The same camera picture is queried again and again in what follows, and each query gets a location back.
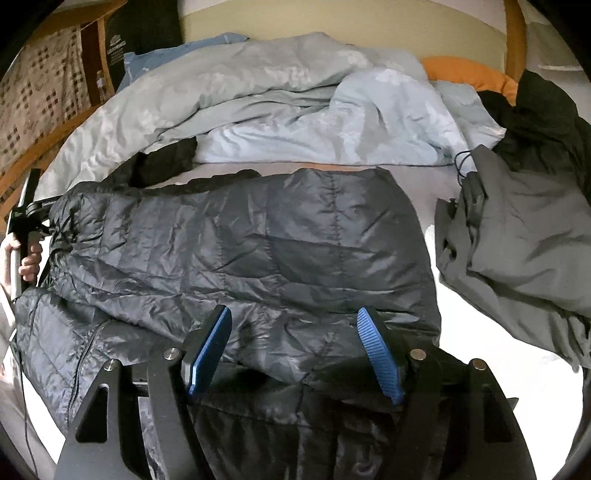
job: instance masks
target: jacket zipper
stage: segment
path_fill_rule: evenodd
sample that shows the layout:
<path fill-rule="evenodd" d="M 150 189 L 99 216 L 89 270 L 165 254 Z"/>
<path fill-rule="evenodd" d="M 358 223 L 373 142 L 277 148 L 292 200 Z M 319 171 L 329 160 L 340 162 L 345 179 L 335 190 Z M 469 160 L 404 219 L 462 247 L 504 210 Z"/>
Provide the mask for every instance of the jacket zipper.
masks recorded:
<path fill-rule="evenodd" d="M 92 345 L 95 342 L 96 336 L 110 321 L 111 320 L 105 320 L 104 322 L 100 323 L 97 328 L 94 329 L 90 336 L 90 339 L 88 340 L 88 343 L 86 344 L 86 348 L 82 352 L 82 355 L 78 360 L 78 364 L 76 365 L 76 372 L 74 374 L 74 384 L 72 386 L 72 396 L 70 396 L 70 401 L 68 403 L 68 415 L 66 419 L 68 430 L 70 429 L 70 419 L 72 417 L 72 408 L 74 407 L 74 401 L 76 400 L 76 397 L 78 396 L 78 391 L 80 390 L 80 370 L 82 369 L 82 363 L 84 363 L 84 360 L 88 356 L 90 349 L 92 348 Z"/>

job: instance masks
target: checkered curtain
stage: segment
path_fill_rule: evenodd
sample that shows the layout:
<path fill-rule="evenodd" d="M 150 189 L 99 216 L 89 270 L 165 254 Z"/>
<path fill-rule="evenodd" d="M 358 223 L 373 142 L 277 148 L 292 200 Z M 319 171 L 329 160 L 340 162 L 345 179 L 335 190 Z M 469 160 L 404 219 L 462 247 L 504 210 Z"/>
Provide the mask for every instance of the checkered curtain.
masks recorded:
<path fill-rule="evenodd" d="M 0 85 L 0 176 L 30 146 L 89 108 L 79 27 L 24 47 Z"/>

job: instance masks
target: black puffer jacket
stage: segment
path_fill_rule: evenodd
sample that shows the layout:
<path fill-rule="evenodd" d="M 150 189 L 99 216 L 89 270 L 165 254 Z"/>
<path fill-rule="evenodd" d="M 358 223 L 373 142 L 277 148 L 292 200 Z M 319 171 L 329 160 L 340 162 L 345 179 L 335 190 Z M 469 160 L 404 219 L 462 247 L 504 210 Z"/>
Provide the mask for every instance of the black puffer jacket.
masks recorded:
<path fill-rule="evenodd" d="M 381 169 L 255 176 L 65 194 L 50 215 L 50 273 L 16 303 L 25 373 L 65 432 L 103 362 L 146 361 L 223 303 L 233 333 L 194 411 L 216 478 L 376 478 L 395 410 L 356 312 L 439 335 L 415 211 Z"/>

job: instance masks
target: hand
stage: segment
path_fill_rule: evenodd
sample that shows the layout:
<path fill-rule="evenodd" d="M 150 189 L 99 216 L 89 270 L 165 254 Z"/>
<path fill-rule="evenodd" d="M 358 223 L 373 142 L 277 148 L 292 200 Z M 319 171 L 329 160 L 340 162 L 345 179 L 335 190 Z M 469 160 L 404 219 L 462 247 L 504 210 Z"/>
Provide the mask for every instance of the hand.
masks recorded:
<path fill-rule="evenodd" d="M 8 235 L 0 244 L 0 255 L 4 256 L 4 272 L 0 275 L 0 283 L 10 295 L 10 252 L 21 247 L 21 243 L 17 240 L 14 233 Z M 31 255 L 25 257 L 21 261 L 21 266 L 18 267 L 18 273 L 27 282 L 37 281 L 37 275 L 39 275 L 39 264 L 41 263 L 41 252 L 43 249 L 39 244 L 39 241 L 30 241 Z"/>

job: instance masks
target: metal screw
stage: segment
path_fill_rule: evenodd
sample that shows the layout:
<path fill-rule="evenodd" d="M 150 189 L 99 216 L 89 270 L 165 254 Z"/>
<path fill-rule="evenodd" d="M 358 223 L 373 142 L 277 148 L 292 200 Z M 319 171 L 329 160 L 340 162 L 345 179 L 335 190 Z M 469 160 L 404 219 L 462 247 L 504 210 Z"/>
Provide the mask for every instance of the metal screw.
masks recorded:
<path fill-rule="evenodd" d="M 115 368 L 119 366 L 119 360 L 115 360 L 112 358 L 111 360 L 107 360 L 105 366 L 103 367 L 106 371 L 112 372 Z"/>
<path fill-rule="evenodd" d="M 181 350 L 176 347 L 171 347 L 164 351 L 164 358 L 166 360 L 176 360 L 180 354 Z"/>
<path fill-rule="evenodd" d="M 474 360 L 472 360 L 472 366 L 477 370 L 486 370 L 488 367 L 486 362 L 484 360 L 481 360 L 480 358 L 475 358 Z"/>
<path fill-rule="evenodd" d="M 415 360 L 418 360 L 418 361 L 422 361 L 427 358 L 427 354 L 425 353 L 425 350 L 421 350 L 420 348 L 413 348 L 412 350 L 410 350 L 410 356 L 411 356 L 411 358 L 414 358 Z"/>

